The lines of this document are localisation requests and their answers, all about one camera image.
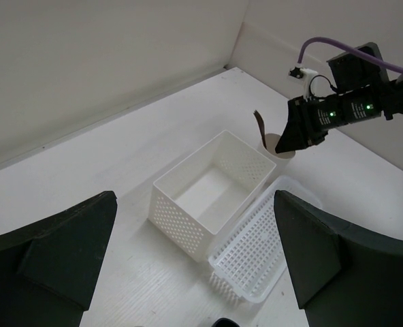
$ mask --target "cable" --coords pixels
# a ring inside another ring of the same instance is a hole
[[[354,49],[350,46],[347,46],[346,44],[333,40],[333,39],[329,39],[328,37],[313,37],[309,40],[307,40],[306,42],[303,43],[302,45],[302,49],[300,50],[300,55],[298,56],[298,63],[302,63],[303,62],[303,57],[304,57],[304,51],[306,50],[306,48],[315,42],[320,42],[320,43],[325,43],[325,44],[329,44],[330,46],[335,46],[343,51],[347,51],[349,53],[351,53],[352,55],[355,55],[356,57],[359,57],[363,60],[369,61],[370,63],[373,63],[375,65],[378,65],[380,67],[386,68],[388,70],[391,70],[393,72],[397,72],[400,74],[403,74],[403,67],[394,65],[392,63],[387,63],[383,60],[377,59],[376,57],[373,57],[369,54],[366,54],[358,49]]]
[[[334,93],[338,93],[338,89],[333,86],[332,82],[330,82],[330,80],[329,80],[327,77],[325,77],[324,75],[316,75],[316,76],[313,76],[312,79],[311,79],[310,82],[309,82],[309,94],[310,94],[313,98],[315,98],[315,99],[325,99],[325,97],[317,97],[317,96],[315,96],[315,95],[312,93],[312,82],[313,82],[313,80],[314,80],[315,78],[317,78],[317,77],[325,78],[325,79],[329,82],[330,88],[332,89],[332,91],[333,91]]]

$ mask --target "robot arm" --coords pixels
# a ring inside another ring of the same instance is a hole
[[[331,85],[335,93],[315,97],[312,82],[321,75],[301,67],[304,49],[311,42],[304,44],[299,64],[289,72],[290,77],[303,84],[304,94],[288,101],[288,121],[276,146],[277,153],[318,145],[330,129],[380,117],[382,112],[387,120],[394,114],[403,114],[403,68],[383,62],[376,44],[353,49],[326,38],[311,40],[348,52],[328,61],[336,82],[336,87]],[[402,75],[389,81],[385,68]]]

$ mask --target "white table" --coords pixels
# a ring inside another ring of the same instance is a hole
[[[222,316],[242,326],[307,326],[287,272],[263,306],[232,307],[146,221],[152,182],[220,131],[257,146],[255,109],[281,134],[287,99],[233,69],[2,169],[0,234],[111,189],[118,213],[82,326],[202,327]],[[403,240],[403,171],[344,134],[330,131],[300,151],[286,173],[330,213]]]

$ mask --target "perforated basket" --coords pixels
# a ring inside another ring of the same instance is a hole
[[[205,260],[275,167],[223,131],[153,183],[148,218],[195,261]]]
[[[264,301],[286,268],[274,216],[274,194],[278,189],[322,208],[319,199],[297,181],[288,176],[276,179],[209,256],[214,269],[210,282],[230,300]]]

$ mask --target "white wall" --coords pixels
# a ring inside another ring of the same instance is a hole
[[[302,90],[286,79],[287,71],[297,61],[302,43],[314,36],[352,46],[376,42],[384,60],[403,66],[403,0],[250,0],[230,66],[237,65],[283,95],[296,97]],[[340,52],[313,44],[304,63],[331,75],[325,61]],[[403,169],[403,116],[341,130]]]
[[[247,4],[0,0],[0,162],[222,68]]]

